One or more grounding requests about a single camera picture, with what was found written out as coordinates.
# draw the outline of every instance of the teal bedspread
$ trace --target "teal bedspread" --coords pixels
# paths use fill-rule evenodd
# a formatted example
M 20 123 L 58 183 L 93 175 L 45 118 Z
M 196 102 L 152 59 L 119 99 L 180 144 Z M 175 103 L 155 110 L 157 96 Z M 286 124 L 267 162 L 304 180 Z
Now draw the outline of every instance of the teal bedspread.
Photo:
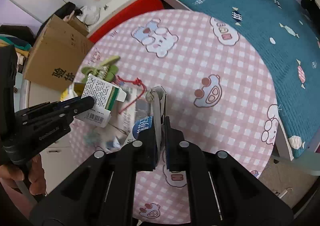
M 179 1 L 231 25 L 257 50 L 272 75 L 293 156 L 299 157 L 320 126 L 318 34 L 300 4 L 295 0 Z

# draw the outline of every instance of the human hand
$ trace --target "human hand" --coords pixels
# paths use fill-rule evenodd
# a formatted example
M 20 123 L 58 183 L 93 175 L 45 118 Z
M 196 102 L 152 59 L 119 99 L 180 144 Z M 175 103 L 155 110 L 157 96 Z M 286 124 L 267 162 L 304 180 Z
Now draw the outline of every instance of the human hand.
M 1 165 L 0 177 L 11 188 L 17 188 L 15 181 L 23 181 L 23 172 L 15 165 Z M 31 182 L 29 191 L 32 195 L 44 194 L 47 188 L 42 168 L 41 155 L 38 154 L 32 159 L 28 179 Z

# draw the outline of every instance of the red cushion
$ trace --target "red cushion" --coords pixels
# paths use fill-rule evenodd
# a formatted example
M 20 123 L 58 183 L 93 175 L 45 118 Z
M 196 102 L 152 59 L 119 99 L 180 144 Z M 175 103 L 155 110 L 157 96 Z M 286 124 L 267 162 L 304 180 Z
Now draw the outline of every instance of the red cushion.
M 106 33 L 122 22 L 146 12 L 161 9 L 163 9 L 161 0 L 137 0 L 104 23 L 89 37 L 89 40 L 93 43 L 97 43 L 97 41 L 99 41 Z

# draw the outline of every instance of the green toy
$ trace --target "green toy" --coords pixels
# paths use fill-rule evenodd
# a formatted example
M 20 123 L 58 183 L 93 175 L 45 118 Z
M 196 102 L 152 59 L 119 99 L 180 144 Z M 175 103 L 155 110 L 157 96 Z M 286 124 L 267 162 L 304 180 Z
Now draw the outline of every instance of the green toy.
M 99 79 L 105 80 L 106 82 L 111 82 L 119 71 L 119 68 L 115 66 L 115 63 L 119 61 L 119 59 L 120 56 L 115 55 L 102 62 L 97 68 L 91 66 L 83 67 L 81 69 L 81 72 L 85 75 L 85 77 L 81 82 L 85 84 L 87 82 L 89 74 L 92 74 Z

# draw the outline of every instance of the pink checkered tablecloth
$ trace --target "pink checkered tablecloth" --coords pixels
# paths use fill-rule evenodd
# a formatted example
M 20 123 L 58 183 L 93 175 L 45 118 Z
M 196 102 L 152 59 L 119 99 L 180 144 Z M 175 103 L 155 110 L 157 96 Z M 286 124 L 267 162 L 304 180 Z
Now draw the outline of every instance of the pink checkered tablecloth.
M 121 56 L 116 64 L 121 78 L 164 87 L 171 126 L 186 140 L 207 152 L 227 151 L 259 177 L 276 136 L 276 95 L 267 67 L 236 30 L 199 12 L 149 12 L 106 34 L 80 69 L 112 55 Z M 75 81 L 83 77 L 78 71 Z M 80 164 L 94 152 L 83 138 L 89 126 L 76 120 L 71 127 Z M 164 224 L 190 222 L 185 172 L 170 173 L 164 153 L 155 171 L 137 173 L 133 216 Z

